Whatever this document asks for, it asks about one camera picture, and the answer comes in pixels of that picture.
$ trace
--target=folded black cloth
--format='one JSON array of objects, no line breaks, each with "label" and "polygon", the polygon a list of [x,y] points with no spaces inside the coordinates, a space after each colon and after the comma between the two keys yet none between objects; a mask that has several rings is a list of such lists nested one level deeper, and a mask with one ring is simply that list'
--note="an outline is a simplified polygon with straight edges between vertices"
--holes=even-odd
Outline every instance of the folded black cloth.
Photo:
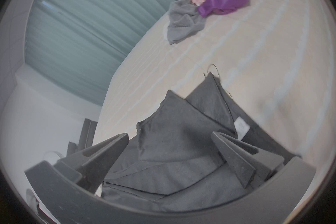
[{"label": "folded black cloth", "polygon": [[137,124],[103,182],[102,198],[150,211],[203,209],[237,199],[243,189],[211,133],[237,138],[234,121],[249,126],[243,142],[284,157],[294,155],[266,134],[224,91],[212,73],[182,99],[168,91],[158,110]]}]

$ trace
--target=mattress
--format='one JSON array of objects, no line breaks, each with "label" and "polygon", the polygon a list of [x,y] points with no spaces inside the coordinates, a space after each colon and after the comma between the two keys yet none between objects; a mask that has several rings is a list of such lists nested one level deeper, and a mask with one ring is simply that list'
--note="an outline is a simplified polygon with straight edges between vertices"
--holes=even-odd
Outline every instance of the mattress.
[{"label": "mattress", "polygon": [[272,138],[317,168],[312,192],[336,144],[336,26],[324,0],[250,0],[173,45],[162,34],[168,21],[165,14],[115,72],[93,143],[134,137],[169,89],[185,98],[211,71]]}]

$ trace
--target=black fabric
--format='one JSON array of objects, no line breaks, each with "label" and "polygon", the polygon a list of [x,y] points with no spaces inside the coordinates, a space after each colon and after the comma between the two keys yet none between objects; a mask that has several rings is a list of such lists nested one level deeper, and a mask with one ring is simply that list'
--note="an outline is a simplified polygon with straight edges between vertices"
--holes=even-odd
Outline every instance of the black fabric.
[{"label": "black fabric", "polygon": [[186,98],[168,91],[158,110],[137,124],[132,138],[103,183],[102,198],[150,211],[203,209],[251,192],[243,189],[210,135],[234,138],[234,120],[250,125],[243,141],[279,154],[294,155],[268,136],[224,91],[211,73]]}]

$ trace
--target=gray ribbed cloth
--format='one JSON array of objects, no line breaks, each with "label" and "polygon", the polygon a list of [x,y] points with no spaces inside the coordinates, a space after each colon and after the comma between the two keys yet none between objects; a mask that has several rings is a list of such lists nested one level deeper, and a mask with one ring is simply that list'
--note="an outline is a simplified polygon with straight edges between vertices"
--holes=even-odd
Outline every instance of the gray ribbed cloth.
[{"label": "gray ribbed cloth", "polygon": [[202,18],[197,8],[190,0],[174,0],[170,3],[168,10],[170,24],[167,32],[170,45],[204,28],[206,19]]}]

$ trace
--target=curtain fold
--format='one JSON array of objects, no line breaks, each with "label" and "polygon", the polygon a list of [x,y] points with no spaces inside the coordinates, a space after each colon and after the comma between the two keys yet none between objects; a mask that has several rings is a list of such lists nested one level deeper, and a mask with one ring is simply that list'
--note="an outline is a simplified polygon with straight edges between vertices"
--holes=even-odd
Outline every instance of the curtain fold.
[{"label": "curtain fold", "polygon": [[111,78],[172,0],[35,0],[25,62],[69,92],[102,105]]}]

